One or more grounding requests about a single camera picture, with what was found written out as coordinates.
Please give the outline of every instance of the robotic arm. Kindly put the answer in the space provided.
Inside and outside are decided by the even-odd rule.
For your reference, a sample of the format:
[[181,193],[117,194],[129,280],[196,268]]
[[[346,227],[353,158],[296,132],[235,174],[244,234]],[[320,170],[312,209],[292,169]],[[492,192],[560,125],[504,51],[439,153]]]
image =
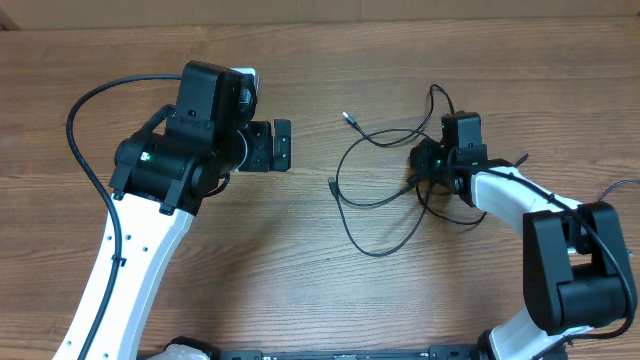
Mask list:
[[[484,354],[515,360],[544,354],[545,359],[562,359],[566,354],[555,345],[564,337],[633,318],[637,294],[618,216],[609,204],[557,196],[505,160],[488,160],[480,125],[477,113],[445,115],[442,140],[426,138],[410,154],[410,166],[421,178],[447,187],[523,236],[525,307],[508,323],[485,332],[469,358]],[[573,215],[586,220],[604,247]],[[575,252],[590,254],[591,263],[572,266],[569,254]],[[630,294],[625,294],[623,279]]]
[[[122,230],[118,275],[94,331],[114,261],[109,216],[89,282],[54,359],[135,359],[169,259],[202,200],[220,191],[219,179],[226,178],[226,186],[230,171],[289,169],[290,122],[275,120],[274,141],[269,122],[251,121],[258,88],[253,69],[192,61],[176,105],[164,106],[118,146],[109,183]],[[165,118],[164,134],[153,132]],[[88,338],[92,341],[85,344]]]

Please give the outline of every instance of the black cable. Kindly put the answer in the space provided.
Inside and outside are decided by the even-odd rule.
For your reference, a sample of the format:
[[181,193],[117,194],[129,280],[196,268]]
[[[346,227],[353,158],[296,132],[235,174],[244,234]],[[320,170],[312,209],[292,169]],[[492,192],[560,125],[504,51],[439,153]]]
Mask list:
[[622,287],[624,289],[625,303],[626,303],[626,310],[625,310],[626,316],[625,316],[625,322],[622,324],[622,326],[620,326],[620,328],[618,328],[618,329],[616,329],[614,331],[611,331],[611,332],[607,332],[607,333],[573,334],[573,335],[564,336],[558,342],[556,342],[555,344],[553,344],[552,346],[550,346],[546,350],[542,351],[540,354],[536,355],[533,358],[534,360],[542,359],[546,354],[552,352],[556,347],[561,346],[561,345],[563,345],[565,343],[571,342],[573,340],[578,340],[578,339],[599,339],[599,340],[612,339],[612,338],[615,338],[615,337],[618,337],[618,336],[624,334],[631,327],[631,324],[633,324],[633,318],[634,318],[634,313],[632,311],[633,292],[631,290],[631,286],[629,285],[629,282],[627,281],[627,278],[625,277],[624,273],[622,272],[622,269],[620,268],[620,264],[618,264],[618,261],[615,259],[615,257],[613,256],[613,254],[611,253],[609,248],[604,244],[604,242],[602,241],[602,239],[600,238],[598,233],[596,233],[596,231],[589,225],[589,223],[587,223],[587,221],[582,216],[580,216],[580,214],[578,214],[577,211],[575,211],[574,209],[572,209],[569,206],[567,206],[565,203],[563,203],[563,202],[559,201],[558,199],[556,199],[553,196],[553,193],[548,194],[546,191],[542,190],[541,188],[539,188],[536,184],[532,183],[531,181],[528,181],[528,180],[520,178],[520,177],[516,177],[513,174],[505,174],[505,173],[502,173],[502,172],[499,172],[499,171],[492,170],[490,168],[479,168],[477,166],[458,166],[458,165],[455,165],[455,166],[452,166],[451,169],[452,170],[470,171],[470,172],[473,172],[473,173],[485,172],[487,174],[491,174],[491,175],[495,175],[495,176],[499,176],[499,177],[502,177],[502,178],[506,178],[506,179],[515,181],[515,182],[517,182],[517,183],[519,183],[521,185],[524,185],[526,188],[530,189],[531,191],[535,192],[536,194],[544,197],[550,203],[552,203],[552,204],[558,206],[559,208],[563,209],[566,213],[568,213],[574,219],[576,219],[578,221],[578,223],[580,223],[580,226],[582,226],[582,228],[585,229],[587,234],[596,243],[596,245],[600,248],[600,250],[605,254],[607,259],[611,262],[611,265],[616,270],[616,274],[617,274],[618,278],[620,279],[620,282],[622,283]]
[[[451,101],[451,98],[449,97],[449,94],[447,94],[447,92],[438,84],[431,84],[431,86],[429,86],[429,98],[431,99],[431,106],[429,107],[429,112],[427,113],[427,116],[425,116],[425,118],[422,120],[422,122],[420,123],[420,125],[418,125],[418,127],[416,127],[416,131],[422,131],[424,129],[424,127],[427,125],[427,122],[429,121],[429,119],[431,119],[431,114],[433,114],[433,108],[435,106],[435,102],[433,99],[433,89],[436,89],[438,91],[440,91],[446,98],[447,98],[447,103],[449,104],[449,111],[451,114],[455,113],[455,109],[453,107],[453,102]],[[346,112],[342,113],[344,116],[344,119],[346,122],[348,122],[351,126],[353,126],[354,129],[356,129],[361,135],[362,137],[364,137],[367,141],[369,141],[370,143],[372,143],[375,146],[378,147],[390,147],[390,146],[394,146],[397,144],[400,144],[406,140],[409,140],[411,137],[413,137],[413,139],[409,140],[409,142],[417,139],[420,135],[419,134],[409,134],[407,136],[404,136],[400,139],[388,142],[388,143],[381,143],[378,141],[375,141],[371,138],[371,136],[374,136],[374,134],[368,134],[365,133],[362,128],[360,128],[360,125],[358,125],[358,123]]]
[[224,181],[222,182],[222,184],[220,186],[218,186],[217,188],[211,190],[211,192],[209,192],[207,195],[205,195],[203,197],[212,197],[212,196],[218,195],[221,192],[223,192],[224,189],[227,188],[227,186],[229,186],[229,183],[231,182],[231,174],[226,173],[226,174],[222,175],[222,177],[224,177]]
[[411,191],[411,189],[413,189],[414,187],[418,187],[418,183],[420,182],[420,178],[417,175],[412,175],[407,179],[408,185],[405,186],[403,189],[401,189],[400,191],[398,191],[397,193],[393,194],[392,196],[380,200],[380,201],[376,201],[373,203],[357,203],[354,202],[352,200],[347,199],[346,197],[344,197],[344,195],[342,195],[342,192],[340,191],[340,170],[342,169],[342,164],[344,163],[344,160],[346,159],[347,155],[349,155],[349,153],[351,152],[351,150],[353,150],[354,147],[356,147],[358,144],[360,144],[361,142],[370,139],[373,136],[377,136],[380,134],[385,134],[385,133],[391,133],[391,132],[408,132],[410,133],[410,136],[423,136],[423,137],[428,137],[424,132],[422,132],[421,130],[412,130],[412,129],[387,129],[387,130],[380,130],[380,131],[376,131],[373,132],[371,134],[368,135],[368,137],[362,137],[360,139],[358,139],[356,142],[354,142],[348,149],[347,151],[344,153],[344,155],[342,156],[342,158],[340,159],[340,162],[338,164],[338,169],[336,170],[336,177],[335,179],[330,179],[329,180],[329,186],[331,188],[331,192],[334,196],[334,198],[336,199],[336,204],[338,205],[338,211],[340,212],[340,218],[342,219],[342,224],[344,225],[344,229],[345,232],[347,233],[347,237],[349,238],[349,240],[351,241],[351,243],[353,244],[353,246],[358,249],[358,251],[360,251],[361,253],[363,253],[364,255],[367,256],[372,256],[372,257],[383,257],[383,256],[387,256],[387,255],[391,255],[393,253],[395,253],[396,251],[400,250],[408,241],[409,239],[411,239],[411,237],[413,236],[413,234],[416,232],[416,230],[418,229],[418,226],[420,225],[420,223],[422,222],[422,219],[425,215],[425,213],[427,211],[430,211],[432,214],[434,214],[435,216],[439,217],[439,218],[443,218],[445,220],[448,220],[450,222],[456,223],[456,224],[460,224],[460,225],[477,225],[480,222],[482,222],[482,220],[484,220],[486,214],[483,214],[479,219],[472,221],[472,222],[463,222],[463,221],[458,221],[458,220],[454,220],[454,219],[449,219],[443,215],[440,215],[438,213],[436,213],[435,211],[433,211],[432,209],[430,209],[428,207],[428,197],[427,199],[425,199],[425,201],[422,201],[421,199],[421,203],[423,205],[423,210],[422,213],[420,214],[420,217],[418,218],[418,221],[416,222],[416,224],[414,225],[413,229],[409,232],[409,234],[395,247],[381,252],[381,253],[373,253],[373,252],[369,252],[364,250],[362,247],[360,247],[358,245],[358,243],[355,241],[355,239],[353,238],[353,236],[351,235],[351,232],[349,231],[349,226],[347,225],[347,220],[344,216],[344,211],[342,209],[342,204],[340,202],[340,199],[342,198],[343,200],[345,200],[346,203],[356,206],[356,207],[377,207],[377,206],[381,206],[384,204],[388,204],[389,202],[395,200],[396,198],[398,198],[399,196],[406,194],[407,192]]
[[636,184],[640,184],[640,179],[636,180],[636,179],[631,179],[631,180],[620,180],[617,183],[609,186],[607,188],[607,190],[605,190],[602,195],[600,195],[600,198],[598,199],[598,201],[604,201],[605,196],[607,196],[607,194],[609,192],[611,192],[611,190],[617,188],[620,185],[624,185],[624,184],[629,184],[629,183],[636,183]]
[[66,130],[67,130],[67,141],[69,142],[69,148],[71,149],[73,156],[78,161],[78,164],[80,164],[80,167],[82,168],[82,170],[84,170],[85,174],[87,174],[87,177],[89,177],[89,180],[91,180],[91,183],[93,184],[93,186],[95,186],[96,190],[98,190],[100,197],[102,198],[105,205],[107,206],[109,215],[111,215],[111,222],[113,223],[114,240],[115,240],[114,241],[115,248],[113,252],[113,263],[111,265],[111,273],[109,274],[107,287],[104,291],[104,296],[102,297],[102,301],[100,302],[100,307],[98,308],[96,317],[93,320],[93,324],[89,329],[87,338],[84,344],[82,345],[80,354],[78,355],[79,360],[84,360],[87,357],[87,353],[91,348],[91,344],[93,342],[93,339],[96,336],[98,328],[100,327],[100,323],[102,322],[104,313],[107,310],[107,305],[109,305],[111,294],[113,293],[113,288],[115,286],[116,277],[118,276],[118,269],[120,268],[120,261],[121,261],[121,255],[122,255],[122,229],[120,227],[120,219],[118,218],[118,213],[116,212],[116,208],[113,205],[113,201],[111,201],[111,198],[107,193],[107,190],[104,188],[104,186],[102,186],[102,183],[100,183],[100,180],[98,179],[96,174],[93,172],[93,170],[91,170],[91,167],[89,167],[89,164],[87,164],[84,157],[80,154],[80,150],[78,149],[78,145],[76,144],[75,138],[73,136],[73,121],[75,119],[76,114],[78,113],[78,110],[80,110],[80,107],[85,102],[87,102],[87,100],[91,99],[95,95],[107,89],[110,89],[114,86],[127,84],[135,81],[142,81],[142,80],[180,80],[181,78],[182,76],[180,75],[171,75],[171,74],[138,75],[138,76],[131,76],[131,77],[126,77],[123,79],[118,79],[118,80],[108,82],[104,85],[98,86],[97,88],[83,95],[73,105],[73,107],[71,108],[71,111],[69,112],[69,116],[67,117]]

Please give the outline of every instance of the cable connector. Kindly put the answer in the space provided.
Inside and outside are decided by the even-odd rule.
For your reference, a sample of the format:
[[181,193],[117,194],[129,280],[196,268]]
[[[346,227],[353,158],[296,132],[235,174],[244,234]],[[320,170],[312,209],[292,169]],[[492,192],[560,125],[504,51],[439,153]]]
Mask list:
[[360,125],[358,125],[358,123],[356,122],[356,119],[354,119],[351,115],[347,114],[346,112],[342,112],[342,117],[344,118],[344,120],[346,122],[349,123],[349,125],[353,126],[354,129],[361,131],[360,130]]

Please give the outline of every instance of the cable clip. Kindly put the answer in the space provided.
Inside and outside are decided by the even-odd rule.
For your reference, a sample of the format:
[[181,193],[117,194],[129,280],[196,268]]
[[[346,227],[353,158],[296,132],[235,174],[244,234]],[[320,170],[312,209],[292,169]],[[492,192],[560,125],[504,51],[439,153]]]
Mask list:
[[111,255],[111,260],[114,262],[119,262],[120,263],[120,267],[124,267],[124,264],[127,263],[127,259],[123,258],[123,257],[116,257],[115,255]]
[[556,194],[551,193],[549,194],[549,196],[547,196],[547,204],[550,204],[551,201],[553,201],[556,198]]

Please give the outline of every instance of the wooden table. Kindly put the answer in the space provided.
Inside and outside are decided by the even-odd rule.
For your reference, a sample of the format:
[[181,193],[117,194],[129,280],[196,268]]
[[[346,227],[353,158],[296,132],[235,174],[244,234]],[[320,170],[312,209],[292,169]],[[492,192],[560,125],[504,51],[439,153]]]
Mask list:
[[[86,91],[141,73],[179,73],[191,59],[255,67],[255,120],[293,122],[288,173],[234,174],[205,201],[162,281],[142,339],[158,350],[187,335],[223,349],[422,348],[475,342],[523,305],[521,239],[495,218],[469,230],[427,216],[404,249],[372,259],[349,243],[327,177],[358,134],[414,127],[429,84],[483,116],[490,157],[531,153],[522,171],[593,201],[640,177],[638,18],[431,21],[0,33],[0,358],[48,359],[73,318],[98,250],[105,207],[68,150],[65,120]],[[87,161],[107,182],[119,142],[177,82],[131,84],[89,101],[76,121]],[[436,114],[445,112],[438,97]],[[439,133],[435,117],[428,128]],[[362,145],[343,189],[391,194],[410,146]],[[640,251],[640,192],[608,200]],[[457,199],[434,207],[478,215]],[[416,221],[413,196],[347,208],[362,246],[395,245]],[[633,261],[636,279],[640,265]],[[637,358],[638,326],[580,342],[572,359]]]

